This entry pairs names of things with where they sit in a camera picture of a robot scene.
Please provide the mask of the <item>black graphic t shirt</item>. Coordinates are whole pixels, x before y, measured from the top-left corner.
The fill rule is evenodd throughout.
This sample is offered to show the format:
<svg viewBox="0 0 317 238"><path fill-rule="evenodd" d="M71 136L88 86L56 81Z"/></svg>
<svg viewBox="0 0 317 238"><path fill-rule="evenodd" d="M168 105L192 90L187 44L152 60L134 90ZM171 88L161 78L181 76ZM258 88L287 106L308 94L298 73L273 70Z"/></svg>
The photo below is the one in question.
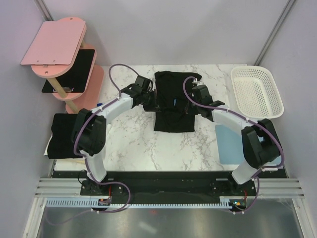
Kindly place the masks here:
<svg viewBox="0 0 317 238"><path fill-rule="evenodd" d="M194 132L195 114L188 112L189 100L183 91L183 82L188 77L201 80L194 72L158 71L155 73L157 104L155 131L169 133Z"/></svg>

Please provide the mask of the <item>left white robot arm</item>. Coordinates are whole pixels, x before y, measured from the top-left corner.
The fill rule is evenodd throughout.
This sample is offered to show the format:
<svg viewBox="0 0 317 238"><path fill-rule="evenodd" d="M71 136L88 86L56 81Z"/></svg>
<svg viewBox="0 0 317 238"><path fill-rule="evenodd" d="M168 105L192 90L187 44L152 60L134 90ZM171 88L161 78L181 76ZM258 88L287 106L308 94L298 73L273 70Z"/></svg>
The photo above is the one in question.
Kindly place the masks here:
<svg viewBox="0 0 317 238"><path fill-rule="evenodd" d="M103 195L109 188L104 180L107 126L135 106L154 110L157 104L153 86L152 80L137 76L135 82L121 89L112 101L92 110L81 109L77 114L72 132L73 152L84 158L88 176L93 180L91 188L96 194Z"/></svg>

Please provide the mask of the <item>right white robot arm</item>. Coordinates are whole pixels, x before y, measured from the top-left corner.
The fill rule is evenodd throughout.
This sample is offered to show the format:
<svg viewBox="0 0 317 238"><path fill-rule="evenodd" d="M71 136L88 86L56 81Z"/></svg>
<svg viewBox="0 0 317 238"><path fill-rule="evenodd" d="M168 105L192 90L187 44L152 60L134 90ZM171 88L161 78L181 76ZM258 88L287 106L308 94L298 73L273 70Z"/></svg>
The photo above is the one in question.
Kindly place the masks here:
<svg viewBox="0 0 317 238"><path fill-rule="evenodd" d="M253 121L231 110L222 101L214 102L205 85L194 84L192 92L183 85L183 92L198 114L241 137L244 160L227 182L230 194L240 194L245 189L244 183L255 179L262 171L284 165L285 155L271 120Z"/></svg>

